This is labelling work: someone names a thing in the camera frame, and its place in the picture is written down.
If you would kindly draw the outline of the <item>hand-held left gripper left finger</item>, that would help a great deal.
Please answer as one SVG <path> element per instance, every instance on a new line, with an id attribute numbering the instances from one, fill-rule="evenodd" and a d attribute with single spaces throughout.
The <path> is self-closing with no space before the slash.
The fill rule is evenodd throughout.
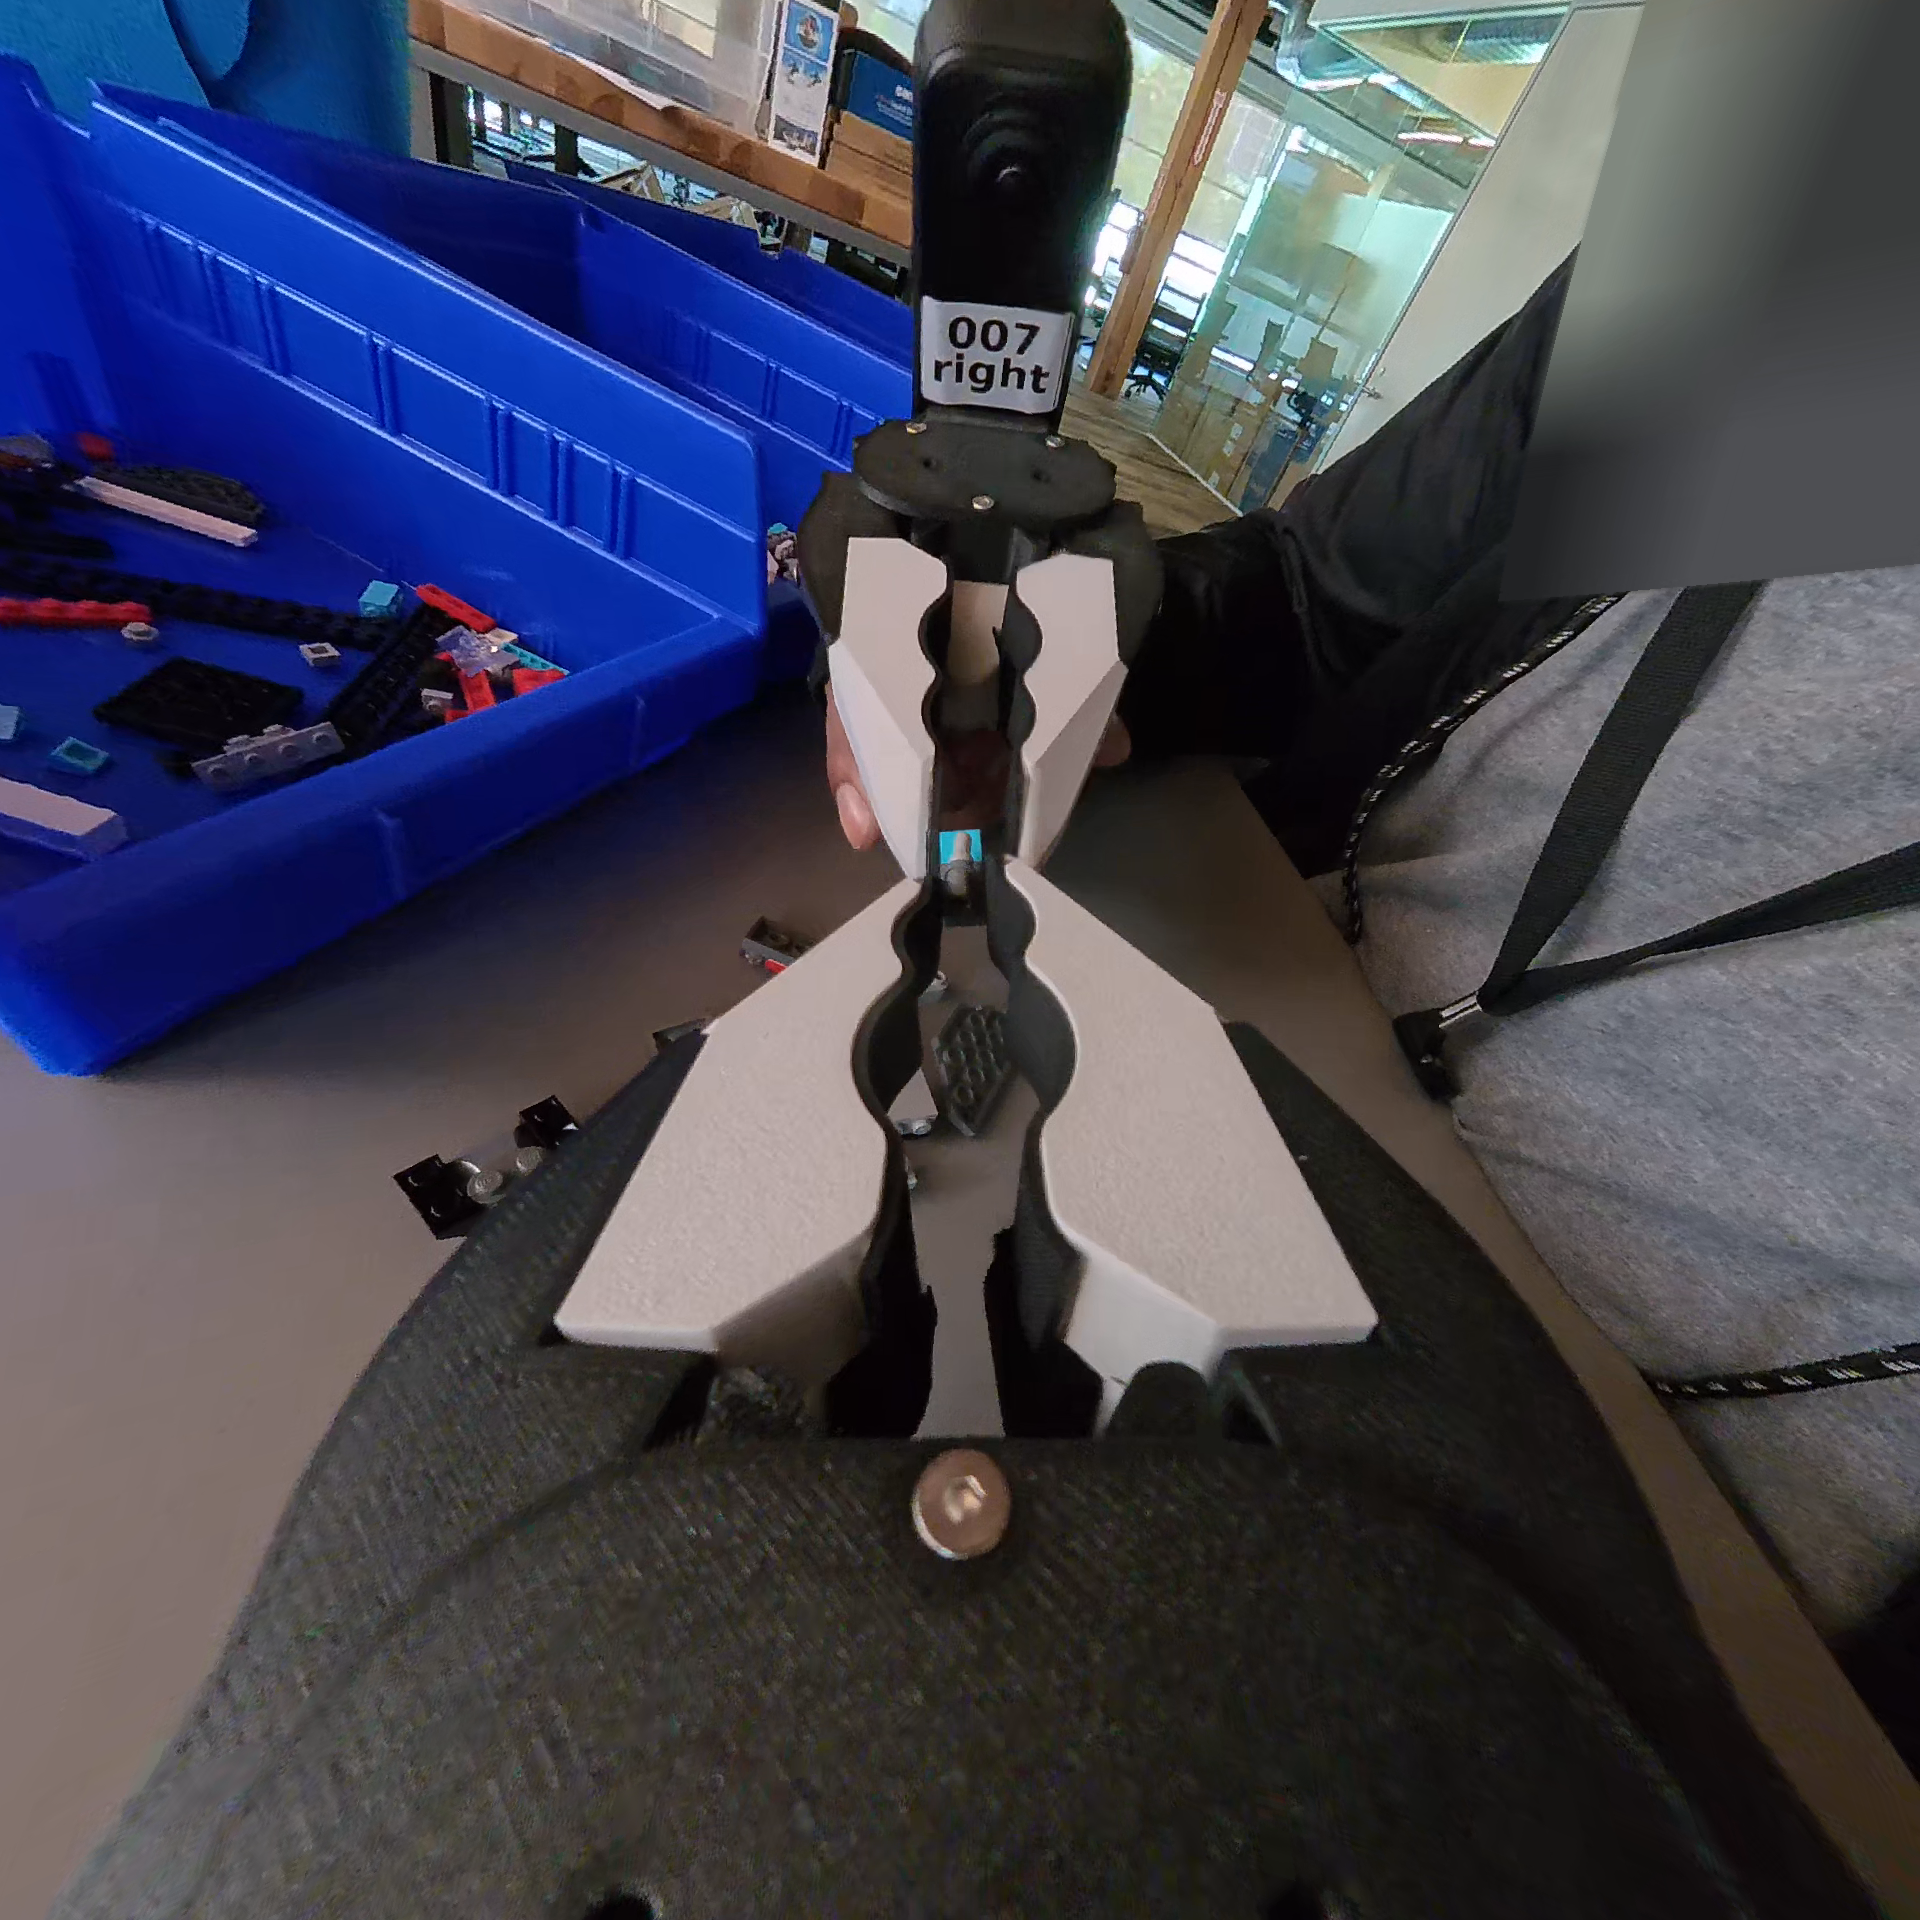
<path id="1" fill-rule="evenodd" d="M 857 1353 L 886 1126 L 857 1090 L 857 1030 L 903 979 L 901 881 L 713 1020 L 556 1326 L 572 1344 Z"/>

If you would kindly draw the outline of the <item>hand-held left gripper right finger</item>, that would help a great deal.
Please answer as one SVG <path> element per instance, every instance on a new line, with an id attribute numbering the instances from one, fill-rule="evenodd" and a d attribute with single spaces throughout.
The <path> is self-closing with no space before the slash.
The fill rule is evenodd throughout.
<path id="1" fill-rule="evenodd" d="M 1367 1340 L 1376 1308 L 1213 1005 L 1024 861 L 996 909 L 1040 1221 L 1069 1254 L 1046 1328 L 1103 1390 Z"/>

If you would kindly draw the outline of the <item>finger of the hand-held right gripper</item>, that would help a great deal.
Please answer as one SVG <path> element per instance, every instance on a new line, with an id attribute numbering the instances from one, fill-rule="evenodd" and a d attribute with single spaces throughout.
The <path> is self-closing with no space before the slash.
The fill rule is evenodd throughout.
<path id="1" fill-rule="evenodd" d="M 831 697 L 874 825 L 916 882 L 929 867 L 937 737 L 927 700 L 942 672 L 924 638 L 949 595 L 949 570 L 929 554 L 901 537 L 852 537 L 826 649 Z"/>
<path id="2" fill-rule="evenodd" d="M 1015 854 L 1041 868 L 1108 733 L 1124 680 L 1113 562 L 1052 555 L 1016 574 L 1015 600 L 1040 636 L 1036 661 L 1020 676 L 1025 725 L 1016 748 Z"/>

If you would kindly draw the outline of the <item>person's right forearm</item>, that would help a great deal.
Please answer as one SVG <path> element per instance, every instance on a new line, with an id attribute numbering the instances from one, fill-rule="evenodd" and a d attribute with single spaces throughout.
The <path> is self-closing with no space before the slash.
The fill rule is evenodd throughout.
<path id="1" fill-rule="evenodd" d="M 1305 878 L 1336 870 L 1417 733 L 1576 622 L 1578 597 L 1501 600 L 1574 262 L 1280 507 L 1159 545 L 1120 696 L 1133 757 L 1255 761 L 1245 797 Z"/>

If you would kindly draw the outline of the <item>grey desk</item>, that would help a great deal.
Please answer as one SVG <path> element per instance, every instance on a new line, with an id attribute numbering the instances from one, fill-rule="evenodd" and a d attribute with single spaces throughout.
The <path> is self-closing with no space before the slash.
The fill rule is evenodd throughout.
<path id="1" fill-rule="evenodd" d="M 392 1173 L 542 1094 L 590 1118 L 656 1028 L 754 986 L 738 934 L 824 932 L 854 854 L 800 688 L 92 1078 L 5 1045 L 1 1912 L 45 1916 L 215 1664 L 352 1384 L 446 1260 Z M 1746 1716 L 1884 1908 L 1914 1780 L 1766 1557 L 1410 1082 L 1238 782 L 1102 774 L 1046 876 L 1257 1024 L 1506 1274 L 1612 1427 Z"/>

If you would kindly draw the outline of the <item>person's right hand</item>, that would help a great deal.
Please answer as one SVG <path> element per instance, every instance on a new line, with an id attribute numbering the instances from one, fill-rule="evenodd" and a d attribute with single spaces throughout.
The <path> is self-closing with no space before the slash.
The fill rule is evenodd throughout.
<path id="1" fill-rule="evenodd" d="M 824 690 L 824 774 L 844 837 L 852 851 L 879 845 L 872 803 L 857 773 L 857 761 L 833 690 Z M 985 829 L 996 822 L 1013 757 L 1002 737 L 989 730 L 946 733 L 938 750 L 942 828 Z"/>

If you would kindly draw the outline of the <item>blue cardboard box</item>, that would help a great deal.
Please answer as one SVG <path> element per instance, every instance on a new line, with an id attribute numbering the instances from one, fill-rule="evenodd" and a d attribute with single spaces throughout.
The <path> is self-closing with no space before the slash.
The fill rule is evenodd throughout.
<path id="1" fill-rule="evenodd" d="M 844 35 L 831 62 L 831 113 L 910 141 L 916 123 L 911 62 L 884 38 Z"/>

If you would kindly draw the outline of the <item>white and blue carton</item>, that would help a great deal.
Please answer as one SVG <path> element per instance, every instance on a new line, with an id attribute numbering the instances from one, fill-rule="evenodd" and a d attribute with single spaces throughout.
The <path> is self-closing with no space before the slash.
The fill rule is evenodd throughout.
<path id="1" fill-rule="evenodd" d="M 822 3 L 781 3 L 774 21 L 766 137 L 815 169 L 824 156 L 838 21 L 838 6 Z"/>

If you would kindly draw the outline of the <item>dark grey wedge plate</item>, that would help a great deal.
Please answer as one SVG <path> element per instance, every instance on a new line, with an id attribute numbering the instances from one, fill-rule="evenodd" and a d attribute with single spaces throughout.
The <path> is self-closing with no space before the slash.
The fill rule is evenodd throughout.
<path id="1" fill-rule="evenodd" d="M 981 1139 L 1015 1078 L 1000 1008 L 958 1005 L 938 1028 L 932 1057 L 951 1129 L 964 1139 Z"/>

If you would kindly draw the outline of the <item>narrow blue plastic bin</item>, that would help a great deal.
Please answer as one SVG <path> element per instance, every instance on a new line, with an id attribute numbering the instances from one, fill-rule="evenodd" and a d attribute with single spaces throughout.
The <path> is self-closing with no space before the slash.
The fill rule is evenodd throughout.
<path id="1" fill-rule="evenodd" d="M 370 401 L 629 571 L 758 638 L 764 537 L 797 526 L 910 377 L 556 186 L 100 88 L 94 150 L 132 204 L 281 288 L 215 299 L 244 346 Z"/>
<path id="2" fill-rule="evenodd" d="M 911 366 L 914 321 L 905 299 L 809 251 L 766 245 L 754 209 L 734 196 L 676 201 L 663 193 L 648 162 L 606 179 L 564 177 L 528 160 L 503 165 L 504 179 L 517 186 L 556 186 L 590 211 L 664 240 L 854 346 L 901 369 Z"/>

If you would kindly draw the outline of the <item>black and grey brick assembly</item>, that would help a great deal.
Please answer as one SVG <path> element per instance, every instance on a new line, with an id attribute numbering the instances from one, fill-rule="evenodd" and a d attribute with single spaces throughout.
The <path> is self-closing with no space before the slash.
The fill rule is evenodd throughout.
<path id="1" fill-rule="evenodd" d="M 462 1240 L 577 1132 L 572 1109 L 550 1094 L 518 1110 L 503 1133 L 450 1156 L 424 1156 L 400 1168 L 392 1181 L 439 1242 Z"/>

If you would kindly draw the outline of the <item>wooden workbench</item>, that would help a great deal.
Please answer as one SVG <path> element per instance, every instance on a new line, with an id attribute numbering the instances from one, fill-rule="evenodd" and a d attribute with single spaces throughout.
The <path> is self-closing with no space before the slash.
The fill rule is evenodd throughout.
<path id="1" fill-rule="evenodd" d="M 610 68 L 471 4 L 414 3 L 407 21 L 412 59 L 432 80 L 528 109 L 556 129 L 777 213 L 849 250 L 895 266 L 908 261 L 911 214 L 905 200 L 833 179 L 796 153 L 642 92 Z"/>

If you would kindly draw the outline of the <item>person's grey sweater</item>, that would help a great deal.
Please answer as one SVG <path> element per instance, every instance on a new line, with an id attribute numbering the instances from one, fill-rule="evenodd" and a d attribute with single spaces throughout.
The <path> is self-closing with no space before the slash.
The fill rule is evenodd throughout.
<path id="1" fill-rule="evenodd" d="M 1495 968 L 1553 814 L 1662 627 L 1633 592 L 1493 696 L 1362 833 L 1391 1014 Z M 1540 954 L 1673 938 L 1914 842 L 1914 566 L 1766 586 Z M 1648 1379 L 1918 1333 L 1914 906 L 1648 957 L 1445 1042 L 1450 1114 L 1549 1270 Z M 1833 1642 L 1914 1660 L 1914 1368 L 1673 1419 Z"/>

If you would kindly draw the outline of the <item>large blue plastic bin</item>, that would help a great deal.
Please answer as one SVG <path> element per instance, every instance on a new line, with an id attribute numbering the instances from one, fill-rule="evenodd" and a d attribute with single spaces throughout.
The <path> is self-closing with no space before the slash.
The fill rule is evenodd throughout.
<path id="1" fill-rule="evenodd" d="M 225 801 L 92 709 L 145 658 L 16 638 L 10 777 L 127 822 L 5 849 L 5 1034 L 94 1074 L 743 707 L 766 666 L 761 483 L 730 422 L 336 209 L 5 59 L 5 433 L 97 433 L 262 497 L 252 550 L 132 526 L 132 570 L 494 614 L 561 684 Z"/>

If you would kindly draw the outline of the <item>wooden post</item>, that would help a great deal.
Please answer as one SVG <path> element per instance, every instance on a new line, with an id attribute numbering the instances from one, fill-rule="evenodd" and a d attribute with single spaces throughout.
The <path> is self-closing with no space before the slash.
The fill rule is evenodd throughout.
<path id="1" fill-rule="evenodd" d="M 1173 245 L 1270 9 L 1268 3 L 1223 3 L 1212 13 L 1159 172 L 1120 257 L 1120 280 L 1087 362 L 1090 395 L 1113 401 L 1121 392 Z"/>

